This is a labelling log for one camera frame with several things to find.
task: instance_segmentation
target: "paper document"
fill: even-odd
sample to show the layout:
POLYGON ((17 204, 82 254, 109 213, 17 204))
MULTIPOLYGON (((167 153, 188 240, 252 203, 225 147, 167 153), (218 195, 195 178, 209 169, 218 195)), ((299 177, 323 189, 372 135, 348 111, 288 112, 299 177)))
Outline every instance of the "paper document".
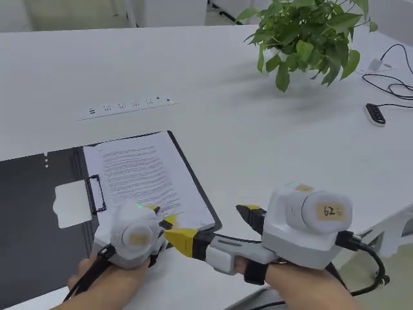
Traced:
MULTIPOLYGON (((158 205, 160 217, 177 215, 180 227, 207 229, 214 226, 182 157, 167 132, 83 147, 89 176, 98 174, 107 211, 99 223, 110 222, 126 200, 158 205)), ((98 182, 92 180, 96 208, 102 204, 98 182)))

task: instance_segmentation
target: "black clipboard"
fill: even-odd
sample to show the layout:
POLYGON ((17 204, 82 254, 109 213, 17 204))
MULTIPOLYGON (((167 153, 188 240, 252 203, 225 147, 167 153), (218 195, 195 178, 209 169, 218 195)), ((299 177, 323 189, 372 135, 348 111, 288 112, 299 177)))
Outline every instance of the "black clipboard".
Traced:
MULTIPOLYGON (((208 231, 222 228, 173 133, 168 135, 214 218, 208 231)), ((0 162, 0 248, 6 253, 0 255, 0 309, 66 285, 79 261, 90 255, 99 226, 97 209, 83 147, 0 162), (55 187, 79 180, 85 180, 92 220, 60 229, 52 210, 55 187)))

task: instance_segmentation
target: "white floor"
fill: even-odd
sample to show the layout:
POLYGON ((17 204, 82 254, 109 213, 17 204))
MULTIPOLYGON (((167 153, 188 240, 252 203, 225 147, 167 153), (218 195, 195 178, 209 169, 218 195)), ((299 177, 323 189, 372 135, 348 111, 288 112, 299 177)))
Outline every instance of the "white floor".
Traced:
MULTIPOLYGON (((113 16, 110 0, 25 0, 32 13, 35 30, 72 30, 91 28, 126 28, 128 20, 121 0, 115 0, 119 15, 113 16)), ((233 25, 215 10, 206 13, 205 25, 233 25)), ((360 296, 367 309, 413 309, 413 245, 406 245, 397 255, 385 260, 391 283, 376 292, 360 296)), ((371 283, 374 264, 358 254, 340 271, 350 289, 371 283)))
MULTIPOLYGON (((123 2, 115 0, 113 15, 110 0, 25 0, 31 12, 34 30, 73 30, 95 28, 127 28, 128 19, 123 2)), ((234 23, 208 9, 206 26, 234 25, 234 23)))

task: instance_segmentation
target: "potted plant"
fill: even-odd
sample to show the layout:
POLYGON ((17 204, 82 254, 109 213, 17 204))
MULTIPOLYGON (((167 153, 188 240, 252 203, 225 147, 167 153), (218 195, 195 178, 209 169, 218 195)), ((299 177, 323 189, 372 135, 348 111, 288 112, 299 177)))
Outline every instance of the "potted plant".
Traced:
POLYGON ((322 84, 330 85, 356 69, 360 53, 349 48, 354 29, 369 24, 370 31, 378 29, 368 17, 368 0, 272 0, 264 10, 247 8, 237 20, 256 16, 260 19, 257 31, 248 36, 249 44, 259 46, 257 68, 260 72, 278 69, 276 87, 283 92, 290 84, 290 72, 298 69, 317 70, 312 77, 324 75, 322 84), (362 14, 350 13, 354 7, 362 14), (274 56, 265 61, 264 51, 274 56))

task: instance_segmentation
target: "power strip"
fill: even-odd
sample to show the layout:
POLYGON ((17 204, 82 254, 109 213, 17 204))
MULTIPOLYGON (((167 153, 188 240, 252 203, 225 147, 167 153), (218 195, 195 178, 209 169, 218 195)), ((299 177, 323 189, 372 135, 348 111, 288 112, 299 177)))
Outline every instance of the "power strip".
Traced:
POLYGON ((141 101, 132 100, 128 103, 111 103, 104 104, 98 107, 89 107, 81 112, 79 120, 100 118, 113 114, 127 113, 138 110, 164 107, 166 105, 174 105, 175 102, 166 96, 156 96, 141 101))

